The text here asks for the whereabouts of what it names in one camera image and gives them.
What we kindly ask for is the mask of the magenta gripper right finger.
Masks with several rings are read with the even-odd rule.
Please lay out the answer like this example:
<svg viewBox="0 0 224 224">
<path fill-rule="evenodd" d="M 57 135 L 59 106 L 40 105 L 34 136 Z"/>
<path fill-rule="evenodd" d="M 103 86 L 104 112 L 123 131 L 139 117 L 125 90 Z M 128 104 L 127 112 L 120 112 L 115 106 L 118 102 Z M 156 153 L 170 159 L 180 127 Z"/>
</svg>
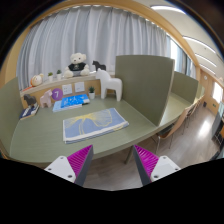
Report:
<svg viewBox="0 0 224 224">
<path fill-rule="evenodd" d="M 133 155 L 143 186 L 180 170 L 169 157 L 158 157 L 137 145 L 133 146 Z"/>
</svg>

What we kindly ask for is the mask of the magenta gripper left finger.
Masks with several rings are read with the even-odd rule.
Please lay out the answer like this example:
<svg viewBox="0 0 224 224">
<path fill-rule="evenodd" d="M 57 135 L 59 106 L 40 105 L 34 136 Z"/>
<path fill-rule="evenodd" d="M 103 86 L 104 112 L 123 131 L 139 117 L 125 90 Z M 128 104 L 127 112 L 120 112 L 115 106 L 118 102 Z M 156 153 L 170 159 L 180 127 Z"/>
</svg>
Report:
<svg viewBox="0 0 224 224">
<path fill-rule="evenodd" d="M 59 156 L 45 168 L 45 171 L 82 186 L 85 182 L 92 157 L 93 146 L 89 145 L 68 157 Z"/>
</svg>

